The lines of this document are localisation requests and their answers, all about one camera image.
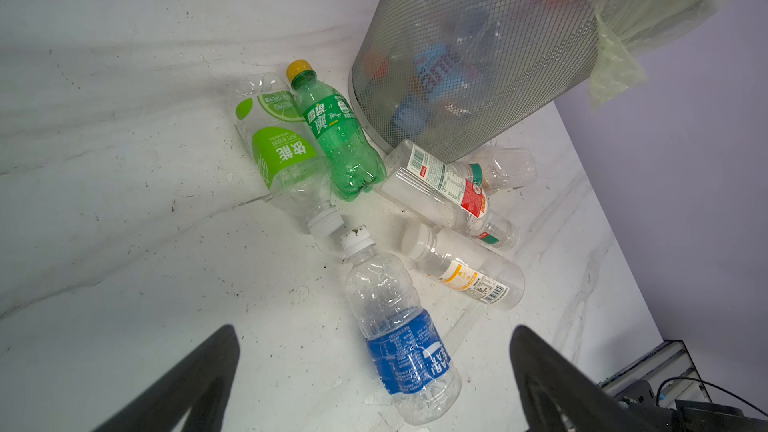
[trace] metal mesh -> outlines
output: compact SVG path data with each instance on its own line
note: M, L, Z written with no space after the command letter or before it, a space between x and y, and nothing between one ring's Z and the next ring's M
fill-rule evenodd
M588 78L636 0L380 0L350 95L384 149L456 160Z

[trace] white marble surface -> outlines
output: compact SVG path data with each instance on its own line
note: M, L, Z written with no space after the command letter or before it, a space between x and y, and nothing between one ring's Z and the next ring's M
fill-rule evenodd
M298 57L346 91L377 1L3 0L0 429L88 430L225 323L226 430L424 428L389 407L340 248L265 201L226 104L233 77ZM554 105L498 141L541 167L492 198L526 291L505 313L414 276L465 380L432 431L525 429L516 324L596 381L660 342ZM373 194L340 208L390 251L408 216Z

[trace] yellow bottle cap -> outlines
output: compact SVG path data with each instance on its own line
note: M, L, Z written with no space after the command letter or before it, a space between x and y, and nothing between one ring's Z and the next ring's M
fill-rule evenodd
M288 64L288 69L286 69L288 83L292 83L293 79L295 79L297 75L302 72L307 72L308 70L312 70L312 66L309 62L304 59L294 60Z

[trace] black cable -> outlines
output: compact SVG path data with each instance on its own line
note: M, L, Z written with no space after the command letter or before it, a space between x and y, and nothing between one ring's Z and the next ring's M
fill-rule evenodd
M734 397L734 398L737 398L737 399L741 400L742 402L744 402L744 404L749 405L750 407L754 408L754 410L757 410L762 415L768 417L768 414L766 414L766 412L763 409L758 408L756 405L751 404L750 402L744 400L743 398L741 398L738 395L734 394L730 390L725 390L722 387L720 387L719 385L715 385L712 382L707 382L706 380L701 380L701 379L697 379L697 378L694 378L694 377L683 377L683 376L680 376L680 377L670 377L667 380L665 380L664 382L662 382L661 384L659 384L659 388L656 390L656 407L659 406L659 396L661 396L661 388L664 386L664 384L666 384L667 382L671 382L672 380L694 380L696 382L701 382L702 384L709 385L710 387L714 387L714 388L716 388L718 390L722 390L723 392L725 392L726 394L730 395L731 397Z

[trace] red label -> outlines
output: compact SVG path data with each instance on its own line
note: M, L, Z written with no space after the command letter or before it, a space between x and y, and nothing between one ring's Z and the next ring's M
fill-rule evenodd
M485 214L485 194L482 188L477 187L469 180L466 181L462 207L478 218Z

